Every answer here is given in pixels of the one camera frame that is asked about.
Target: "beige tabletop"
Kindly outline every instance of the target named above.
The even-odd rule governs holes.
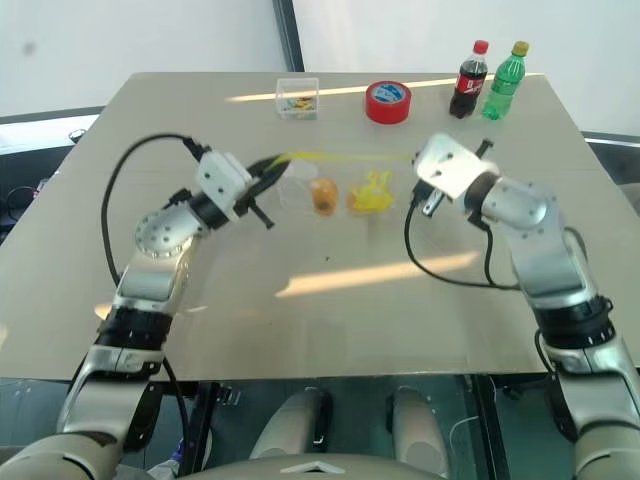
[[[640,222],[544,76],[525,79],[499,122],[450,117],[447,74],[312,75],[324,90],[318,119],[284,121],[272,95],[279,76],[153,73],[123,86],[0,248],[0,376],[72,376],[100,322],[94,307],[114,290],[99,230],[109,173],[140,137],[173,131],[245,164],[278,152],[324,152],[332,160],[318,161],[317,172],[346,187],[369,169],[388,170],[395,197],[384,214],[353,216],[341,207],[324,218],[307,208],[294,175],[260,199],[274,229],[247,216],[215,232],[201,245],[166,344],[180,379],[541,370],[535,321],[520,294],[442,284],[408,263],[402,222],[415,178],[399,158],[435,132],[471,149],[492,139],[487,158],[504,173],[557,194],[638,363]],[[346,88],[380,79],[412,85],[411,114],[400,125],[369,120],[362,88]],[[194,187],[194,174],[177,142],[132,157],[110,210],[119,268],[133,252],[136,222],[180,187]],[[482,279],[484,236],[450,205],[431,220],[416,217],[413,244],[439,272]],[[500,238],[494,256],[494,277],[512,282]]]

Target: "plastic bottle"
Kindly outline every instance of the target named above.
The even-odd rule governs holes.
[[[489,42],[476,40],[473,53],[460,66],[460,74],[449,105],[451,115],[463,118],[471,115],[476,108],[478,95],[487,76],[487,62],[484,54],[487,53],[488,48]]]
[[[511,56],[498,67],[491,91],[482,108],[482,115],[498,120],[509,112],[513,96],[524,78],[524,57],[528,50],[527,42],[516,42],[513,45]]]

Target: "cola bottle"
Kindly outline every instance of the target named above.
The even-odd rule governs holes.
[[[489,49],[489,42],[476,40],[473,53],[460,66],[460,74],[453,91],[449,113],[458,118],[471,115],[476,108],[478,95],[487,76],[487,62],[484,55]]]

